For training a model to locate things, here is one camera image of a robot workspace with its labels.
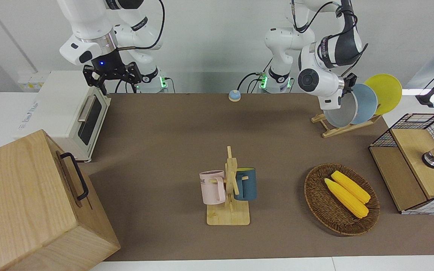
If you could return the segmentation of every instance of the corn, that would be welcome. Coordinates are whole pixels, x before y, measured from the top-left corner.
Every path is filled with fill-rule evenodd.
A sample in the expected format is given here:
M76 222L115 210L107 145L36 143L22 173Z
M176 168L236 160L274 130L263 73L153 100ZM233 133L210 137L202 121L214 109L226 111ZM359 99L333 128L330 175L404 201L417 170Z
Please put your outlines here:
M371 196L362 189L357 183L348 178L346 175L339 171L335 171L331 174L331 177L336 183L339 183L342 187L344 187L351 195L355 196L363 204L367 204L371 199Z
M339 183L333 182L332 180L325 178L327 188L329 191L336 196L336 198L353 213L357 218L364 218L369 213L368 208L351 195L348 190L344 189Z

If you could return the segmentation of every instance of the wooden mug tree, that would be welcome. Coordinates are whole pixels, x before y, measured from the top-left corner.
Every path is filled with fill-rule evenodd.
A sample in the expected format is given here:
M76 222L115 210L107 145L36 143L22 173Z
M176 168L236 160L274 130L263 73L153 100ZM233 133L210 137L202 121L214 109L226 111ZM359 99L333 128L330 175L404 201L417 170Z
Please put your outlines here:
M237 158L232 157L231 146L227 146L224 179L227 197L222 204L207 205L208 225L244 226L250 223L249 202L234 199L234 193L239 195L236 174Z

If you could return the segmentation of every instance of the pink mug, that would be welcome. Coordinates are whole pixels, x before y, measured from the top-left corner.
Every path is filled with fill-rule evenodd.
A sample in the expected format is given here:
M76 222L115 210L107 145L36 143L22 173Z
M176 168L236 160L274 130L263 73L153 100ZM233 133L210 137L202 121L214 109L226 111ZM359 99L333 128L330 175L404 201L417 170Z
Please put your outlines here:
M225 202L224 171L211 170L200 173L203 203L207 205Z

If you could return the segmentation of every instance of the woven tray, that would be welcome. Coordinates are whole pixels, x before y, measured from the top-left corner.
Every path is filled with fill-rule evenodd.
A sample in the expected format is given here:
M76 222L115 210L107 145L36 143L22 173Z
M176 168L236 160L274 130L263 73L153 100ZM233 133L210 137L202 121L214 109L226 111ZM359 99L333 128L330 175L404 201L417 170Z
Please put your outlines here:
M331 178L331 174L339 170L350 177L369 193L371 199L366 204L369 213L359 219L336 199L324 183L324 178ZM352 169L336 163L321 164L313 168L304 182L304 195L312 214L336 233L352 236L367 233L376 225L379 218L379 201L369 183Z

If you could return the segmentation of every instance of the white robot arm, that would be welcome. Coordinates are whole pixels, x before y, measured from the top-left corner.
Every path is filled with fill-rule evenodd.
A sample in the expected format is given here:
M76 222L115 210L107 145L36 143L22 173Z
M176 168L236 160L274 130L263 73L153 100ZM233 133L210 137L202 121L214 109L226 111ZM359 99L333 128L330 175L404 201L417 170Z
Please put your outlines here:
M167 87L167 82L162 77L162 71L157 67L150 51L159 50L162 40L159 31L148 25L148 17L140 10L118 10L119 17L124 23L115 25L115 32L119 46L136 48L129 50L130 55L136 60L142 83L139 89L143 93L158 93Z
M140 56L143 50L158 50L162 46L162 31L156 36L155 31L146 25L148 19L138 11L143 0L58 0L58 3L73 30L73 35L60 48L60 53L75 65L92 62L93 67L85 65L83 69L90 86L100 87L106 93L104 81L120 79L129 82L136 92L134 84L142 82L143 76L135 62L123 64L119 53L122 49L132 50L131 54L143 65L145 72L152 66L152 71L146 75L153 74L155 70L156 75L159 75L160 71L153 63L153 58L148 54ZM107 18L107 9L117 10L125 24L118 24L118 29L114 29ZM118 48L119 43L126 48ZM136 49L140 50L139 55L134 52Z
M299 86L306 93L318 96L321 109L338 109L341 107L343 90L354 85L355 77L343 79L329 69L356 63L365 50L357 32L357 17L353 12L351 1L292 0L291 6L294 27L288 32L282 29L271 29L266 36L266 45L274 55L266 71L268 80L266 91L279 93L286 89L293 59L285 52L301 49L298 60ZM314 33L309 29L309 10L335 12L341 32L324 37L319 44L316 44ZM289 40L289 38L285 39L285 36L291 36L292 41L296 42L283 43L283 40Z

